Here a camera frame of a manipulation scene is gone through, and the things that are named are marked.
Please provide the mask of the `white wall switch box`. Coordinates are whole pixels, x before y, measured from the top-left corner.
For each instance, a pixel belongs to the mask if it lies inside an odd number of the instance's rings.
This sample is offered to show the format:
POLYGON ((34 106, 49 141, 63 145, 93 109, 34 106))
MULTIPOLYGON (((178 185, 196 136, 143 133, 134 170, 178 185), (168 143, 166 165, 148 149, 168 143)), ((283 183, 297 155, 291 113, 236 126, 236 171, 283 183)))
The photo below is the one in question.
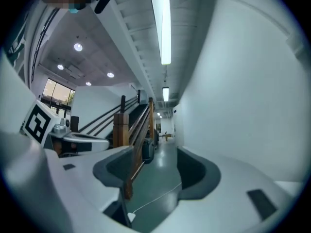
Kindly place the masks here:
POLYGON ((298 34, 290 34, 286 40, 286 43, 296 57, 300 56, 304 50, 302 37, 298 34))

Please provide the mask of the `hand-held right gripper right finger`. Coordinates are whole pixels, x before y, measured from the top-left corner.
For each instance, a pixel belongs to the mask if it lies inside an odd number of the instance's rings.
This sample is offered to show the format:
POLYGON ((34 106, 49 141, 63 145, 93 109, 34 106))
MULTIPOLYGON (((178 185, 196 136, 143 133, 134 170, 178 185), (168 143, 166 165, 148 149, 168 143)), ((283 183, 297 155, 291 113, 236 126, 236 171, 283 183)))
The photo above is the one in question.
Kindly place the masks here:
POLYGON ((152 233, 265 233, 292 197, 255 167, 207 152, 177 149, 175 209, 152 233))

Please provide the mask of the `dark grey rolling case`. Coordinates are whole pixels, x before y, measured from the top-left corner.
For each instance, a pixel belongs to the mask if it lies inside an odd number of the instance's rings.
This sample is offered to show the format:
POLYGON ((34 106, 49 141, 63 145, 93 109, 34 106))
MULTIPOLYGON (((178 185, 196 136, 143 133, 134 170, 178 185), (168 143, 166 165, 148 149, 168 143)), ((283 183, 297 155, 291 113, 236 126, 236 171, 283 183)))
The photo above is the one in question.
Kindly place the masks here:
POLYGON ((142 146, 142 160, 145 164, 149 164, 154 159, 155 145, 154 140, 145 138, 142 146))

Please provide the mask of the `person's left hand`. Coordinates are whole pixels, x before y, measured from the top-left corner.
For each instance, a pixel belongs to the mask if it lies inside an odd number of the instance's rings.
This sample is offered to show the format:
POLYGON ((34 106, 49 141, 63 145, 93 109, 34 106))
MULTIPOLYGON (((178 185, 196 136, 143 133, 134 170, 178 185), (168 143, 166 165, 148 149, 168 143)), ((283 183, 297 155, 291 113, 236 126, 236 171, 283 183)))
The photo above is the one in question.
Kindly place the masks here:
POLYGON ((58 156, 62 156, 67 153, 77 152, 77 146, 75 143, 71 143, 68 141, 60 141, 57 139, 53 142, 53 149, 58 156))

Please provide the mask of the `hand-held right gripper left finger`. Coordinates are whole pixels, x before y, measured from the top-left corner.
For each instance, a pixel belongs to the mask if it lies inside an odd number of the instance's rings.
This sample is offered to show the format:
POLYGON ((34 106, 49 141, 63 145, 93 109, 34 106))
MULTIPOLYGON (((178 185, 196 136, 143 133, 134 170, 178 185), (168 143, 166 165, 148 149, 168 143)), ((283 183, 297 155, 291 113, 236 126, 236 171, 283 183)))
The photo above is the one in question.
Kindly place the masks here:
POLYGON ((132 146, 59 158, 45 150, 53 185, 70 219, 69 233, 134 233, 125 207, 132 146))

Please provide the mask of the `wooden staircase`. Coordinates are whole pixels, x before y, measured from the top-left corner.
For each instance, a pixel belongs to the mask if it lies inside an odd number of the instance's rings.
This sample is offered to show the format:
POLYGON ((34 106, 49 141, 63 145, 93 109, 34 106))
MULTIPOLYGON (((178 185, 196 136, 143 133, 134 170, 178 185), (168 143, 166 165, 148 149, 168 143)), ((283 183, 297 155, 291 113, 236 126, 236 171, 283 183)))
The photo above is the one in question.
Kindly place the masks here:
POLYGON ((121 96, 121 102, 117 106, 98 116, 83 127, 79 127, 79 118, 71 118, 73 128, 78 133, 84 132, 87 135, 98 136, 108 127, 108 141, 111 147, 132 146, 133 167, 128 172, 131 177, 126 179, 123 194, 127 200, 133 195, 133 181, 143 167, 142 148, 146 135, 149 134, 152 140, 154 133, 154 101, 149 98, 147 102, 140 100, 140 91, 137 95, 126 99, 121 96))

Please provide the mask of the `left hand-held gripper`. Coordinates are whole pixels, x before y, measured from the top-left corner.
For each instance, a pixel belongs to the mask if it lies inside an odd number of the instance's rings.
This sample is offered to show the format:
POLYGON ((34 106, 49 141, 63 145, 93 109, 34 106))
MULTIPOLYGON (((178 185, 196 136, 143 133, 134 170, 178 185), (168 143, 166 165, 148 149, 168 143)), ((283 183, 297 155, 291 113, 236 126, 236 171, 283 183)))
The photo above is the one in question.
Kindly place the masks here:
POLYGON ((107 150, 109 141, 87 134, 70 133, 69 120, 54 113, 48 106, 36 100, 26 115, 23 131, 45 149, 53 149, 57 139, 68 142, 77 152, 99 152, 107 150))

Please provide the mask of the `long ceiling light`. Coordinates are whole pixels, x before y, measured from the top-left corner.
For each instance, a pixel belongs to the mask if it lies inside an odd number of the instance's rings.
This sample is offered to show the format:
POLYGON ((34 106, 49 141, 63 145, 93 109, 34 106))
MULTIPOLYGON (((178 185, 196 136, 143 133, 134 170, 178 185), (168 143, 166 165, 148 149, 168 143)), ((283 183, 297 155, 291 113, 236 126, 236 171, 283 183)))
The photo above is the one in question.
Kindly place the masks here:
POLYGON ((170 0, 151 0, 155 18, 160 59, 162 65, 171 64, 171 6, 170 0))

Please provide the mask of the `large window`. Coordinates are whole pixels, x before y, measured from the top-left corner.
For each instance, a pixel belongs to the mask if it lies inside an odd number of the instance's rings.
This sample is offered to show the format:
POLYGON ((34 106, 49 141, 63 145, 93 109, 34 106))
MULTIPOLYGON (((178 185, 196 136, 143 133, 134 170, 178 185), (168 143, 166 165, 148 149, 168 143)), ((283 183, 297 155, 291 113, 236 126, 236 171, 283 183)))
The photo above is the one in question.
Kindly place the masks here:
POLYGON ((74 90, 48 79, 40 101, 60 117, 69 119, 74 94, 74 90))

